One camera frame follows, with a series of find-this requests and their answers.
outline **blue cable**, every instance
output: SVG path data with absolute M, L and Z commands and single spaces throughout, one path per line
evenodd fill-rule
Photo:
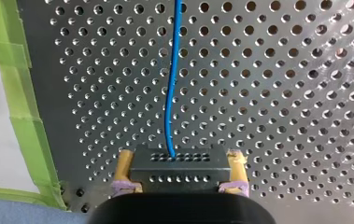
M 175 0 L 174 8 L 174 33 L 173 33 L 173 52 L 171 55 L 171 72 L 168 79 L 168 90 L 165 99 L 165 142 L 167 144 L 168 153 L 171 157 L 176 156 L 173 145 L 173 134 L 171 130 L 171 113 L 173 109 L 174 89 L 177 81 L 177 60 L 179 52 L 179 29 L 181 24 L 182 1 Z

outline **metal panel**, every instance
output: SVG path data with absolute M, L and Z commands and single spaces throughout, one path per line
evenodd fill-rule
M 64 198 L 94 207 L 119 149 L 164 148 L 173 1 L 18 2 Z M 354 222 L 354 1 L 183 9 L 176 147 L 242 149 L 279 223 Z

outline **purple clip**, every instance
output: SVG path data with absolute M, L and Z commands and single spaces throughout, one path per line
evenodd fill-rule
M 238 195 L 249 197 L 249 183 L 247 181 L 233 181 L 220 184 L 219 192 L 224 193 L 226 189 L 241 189 Z
M 139 188 L 139 184 L 135 184 L 128 180 L 115 180 L 110 184 L 112 188 L 112 198 L 121 196 L 123 194 L 134 193 L 136 188 Z

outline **hole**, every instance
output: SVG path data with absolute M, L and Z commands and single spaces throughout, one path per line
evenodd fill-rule
M 247 89 L 243 89 L 240 91 L 240 96 L 241 97 L 247 97 L 249 96 L 249 91 Z
M 186 56 L 188 56 L 188 51 L 186 49 L 180 49 L 179 50 L 179 57 L 185 58 Z
M 311 56 L 313 56 L 313 58 L 320 57 L 321 55 L 322 49 L 313 49 L 313 51 L 311 52 Z
M 294 25 L 291 31 L 293 35 L 299 35 L 303 31 L 303 28 L 300 25 Z
M 129 55 L 129 51 L 126 48 L 120 49 L 120 56 L 127 57 Z
M 276 33 L 278 32 L 278 28 L 275 25 L 271 25 L 269 26 L 269 28 L 267 29 L 267 33 L 269 35 L 276 35 Z
M 55 8 L 55 13 L 59 16 L 62 16 L 65 13 L 65 10 L 63 7 L 56 7 Z
M 261 46 L 261 45 L 264 44 L 264 40 L 263 40 L 262 38 L 258 38 L 258 39 L 256 40 L 255 44 L 256 44 L 257 46 Z
M 253 34 L 253 32 L 254 32 L 254 28 L 253 28 L 253 26 L 247 26 L 245 29 L 244 29 L 244 33 L 246 34 L 246 35 L 252 35 Z
M 260 15 L 258 17 L 258 22 L 262 23 L 262 22 L 265 22 L 266 21 L 266 16 L 265 15 Z
M 266 69 L 266 70 L 263 71 L 263 77 L 264 78 L 272 77 L 272 75 L 273 75 L 272 70 Z
M 89 209 L 90 209 L 90 207 L 87 204 L 84 204 L 83 206 L 81 206 L 80 211 L 82 213 L 88 213 Z
M 146 33 L 147 33 L 147 30 L 142 26 L 140 26 L 136 29 L 136 34 L 139 36 L 144 36 Z
M 201 13 L 206 13 L 209 10 L 209 4 L 208 3 L 202 3 L 200 4 L 200 12 Z
M 241 45 L 241 40 L 239 38 L 236 38 L 233 40 L 233 45 L 234 46 L 240 46 Z
M 307 21 L 307 22 L 312 22 L 312 21 L 314 21 L 316 19 L 316 15 L 314 15 L 314 14 L 309 14 L 306 18 L 305 18 L 305 20 Z
M 218 16 L 213 16 L 211 19 L 212 23 L 217 23 L 219 21 L 219 17 Z
M 336 57 L 339 59 L 346 57 L 346 55 L 347 55 L 347 51 L 345 49 L 338 49 L 336 51 Z
M 297 1 L 295 3 L 295 9 L 296 11 L 302 11 L 303 9 L 305 9 L 305 1 Z
M 205 58 L 208 56 L 208 49 L 200 49 L 200 57 Z
M 125 36 L 127 32 L 126 32 L 126 29 L 121 26 L 121 27 L 118 28 L 117 33 L 118 33 L 119 36 Z
M 348 2 L 346 3 L 346 8 L 354 9 L 354 0 L 348 0 Z
M 269 90 L 263 90 L 261 92 L 261 97 L 266 98 L 268 96 L 270 96 L 270 91 Z
M 288 78 L 288 79 L 291 79 L 293 77 L 295 77 L 295 71 L 293 70 L 288 70 L 286 73 L 285 73 L 285 77 Z
M 167 34 L 167 30 L 165 29 L 165 27 L 161 26 L 157 29 L 157 35 L 158 36 L 163 36 Z
M 97 5 L 94 7 L 94 13 L 96 15 L 102 15 L 104 13 L 104 9 L 101 6 Z
M 222 34 L 223 35 L 229 35 L 231 31 L 232 31 L 232 29 L 230 28 L 230 26 L 223 26 L 222 27 Z
M 83 15 L 83 13 L 84 13 L 83 7 L 75 7 L 75 14 L 81 16 Z
M 234 17 L 234 22 L 235 23 L 240 23 L 242 21 L 243 21 L 243 17 L 242 16 L 237 15 L 237 16 Z
M 188 29 L 185 26 L 180 27 L 179 29 L 180 36 L 185 36 L 187 33 L 188 33 Z
M 280 8 L 281 8 L 281 3 L 278 1 L 274 1 L 270 4 L 270 9 L 272 9 L 272 11 L 279 11 Z
M 161 3 L 157 4 L 155 9 L 157 14 L 162 14 L 165 12 L 165 6 Z
M 274 49 L 267 49 L 264 55 L 268 58 L 275 56 L 276 51 Z
M 327 31 L 327 27 L 326 25 L 319 25 L 316 28 L 316 34 L 317 35 L 324 35 Z
M 241 72 L 241 77 L 242 77 L 242 78 L 248 78 L 249 76 L 250 76 L 249 70 L 244 69 L 244 70 Z
M 331 0 L 323 0 L 321 4 L 319 5 L 322 10 L 329 10 L 332 7 L 332 1 Z
M 252 55 L 252 49 L 244 49 L 243 50 L 243 56 L 248 58 Z
M 162 48 L 162 49 L 159 49 L 159 56 L 160 57 L 166 57 L 168 55 L 168 50 L 167 49 L 164 49 L 164 48 Z
M 246 9 L 248 12 L 254 11 L 256 8 L 256 3 L 255 2 L 248 2 L 246 5 Z
M 141 57 L 147 57 L 148 56 L 148 50 L 147 49 L 144 49 L 144 48 L 142 48 L 142 49 L 140 49 L 139 50 L 139 55 L 141 56 Z
M 316 70 L 311 70 L 308 72 L 308 77 L 310 79 L 317 78 L 318 76 L 319 76 L 319 72 L 317 72 Z
M 290 51 L 288 51 L 288 56 L 290 56 L 291 58 L 298 56 L 298 54 L 299 54 L 298 49 L 290 49 Z
M 223 58 L 227 58 L 229 57 L 229 55 L 230 55 L 230 51 L 228 49 L 222 49 L 220 51 L 220 56 L 222 56 Z
M 233 9 L 232 3 L 230 3 L 230 2 L 223 3 L 223 6 L 222 6 L 223 12 L 230 12 L 230 11 L 232 11 L 232 9 Z
M 228 93 L 229 93 L 229 92 L 228 92 L 226 89 L 221 89 L 221 90 L 219 91 L 219 95 L 222 96 L 222 97 L 227 96 Z
M 63 27 L 60 30 L 60 34 L 63 36 L 69 35 L 69 30 Z
M 106 35 L 106 28 L 104 28 L 104 27 L 98 28 L 97 34 L 100 36 L 105 36 Z
M 182 3 L 182 9 L 181 9 L 181 12 L 182 12 L 182 13 L 185 13 L 185 12 L 186 12 L 186 10 L 188 10 L 188 7 L 186 6 L 186 4 L 185 4 L 185 3 Z
M 342 29 L 340 29 L 340 33 L 342 33 L 342 35 L 349 35 L 352 33 L 352 26 L 349 24 L 346 24 L 344 26 L 342 26 Z
M 227 69 L 222 69 L 221 71 L 220 71 L 220 77 L 222 77 L 222 78 L 226 78 L 226 77 L 228 77 L 229 76 L 229 71 L 227 70 Z
M 201 36 L 208 35 L 208 33 L 209 33 L 208 27 L 206 27 L 206 26 L 200 27 L 200 35 L 201 35 Z
M 288 39 L 287 38 L 281 38 L 278 41 L 278 45 L 279 46 L 284 46 L 284 45 L 287 45 L 287 44 L 288 44 Z
M 288 22 L 288 21 L 290 21 L 290 15 L 288 15 L 288 14 L 283 15 L 282 18 L 281 18 L 281 20 L 282 20 L 282 22 Z
M 197 18 L 194 17 L 194 16 L 191 16 L 191 17 L 189 18 L 189 22 L 190 22 L 191 24 L 195 24 L 195 23 L 197 22 Z
M 292 91 L 290 91 L 290 90 L 285 90 L 285 91 L 282 92 L 282 96 L 283 96 L 284 98 L 290 98 L 290 97 L 292 96 Z

